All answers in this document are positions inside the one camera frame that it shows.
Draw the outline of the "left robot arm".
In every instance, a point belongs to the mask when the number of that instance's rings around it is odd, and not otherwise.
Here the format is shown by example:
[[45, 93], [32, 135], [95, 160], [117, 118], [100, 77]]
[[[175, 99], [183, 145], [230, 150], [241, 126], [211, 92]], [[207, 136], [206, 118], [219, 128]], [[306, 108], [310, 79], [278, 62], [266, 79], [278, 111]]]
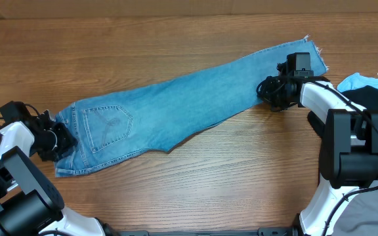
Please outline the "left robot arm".
[[48, 111], [32, 115], [31, 106], [0, 107], [0, 235], [116, 235], [98, 218], [68, 208], [52, 182], [31, 161], [58, 161], [77, 140]]

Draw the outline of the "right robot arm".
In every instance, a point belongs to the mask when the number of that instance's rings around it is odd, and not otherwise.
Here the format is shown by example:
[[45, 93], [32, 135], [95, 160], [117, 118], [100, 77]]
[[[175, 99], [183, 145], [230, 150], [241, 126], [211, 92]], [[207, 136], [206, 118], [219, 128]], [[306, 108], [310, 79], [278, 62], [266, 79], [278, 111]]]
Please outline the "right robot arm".
[[256, 91], [273, 112], [308, 108], [309, 123], [321, 134], [320, 180], [308, 206], [290, 227], [265, 227], [259, 235], [331, 235], [349, 202], [378, 190], [378, 111], [354, 103], [311, 68], [310, 54], [296, 52], [278, 64]]

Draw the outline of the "light blue denim jeans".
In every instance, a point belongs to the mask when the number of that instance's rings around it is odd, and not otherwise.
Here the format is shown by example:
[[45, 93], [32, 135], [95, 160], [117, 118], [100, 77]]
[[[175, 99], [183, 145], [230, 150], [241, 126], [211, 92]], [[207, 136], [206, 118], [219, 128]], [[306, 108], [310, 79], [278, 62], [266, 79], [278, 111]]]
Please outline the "light blue denim jeans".
[[87, 175], [150, 150], [172, 150], [187, 137], [256, 106], [258, 84], [277, 75], [277, 65], [294, 52], [309, 53], [313, 72], [326, 73], [318, 47], [300, 39], [170, 81], [70, 104], [56, 120], [77, 144], [54, 164], [56, 176]]

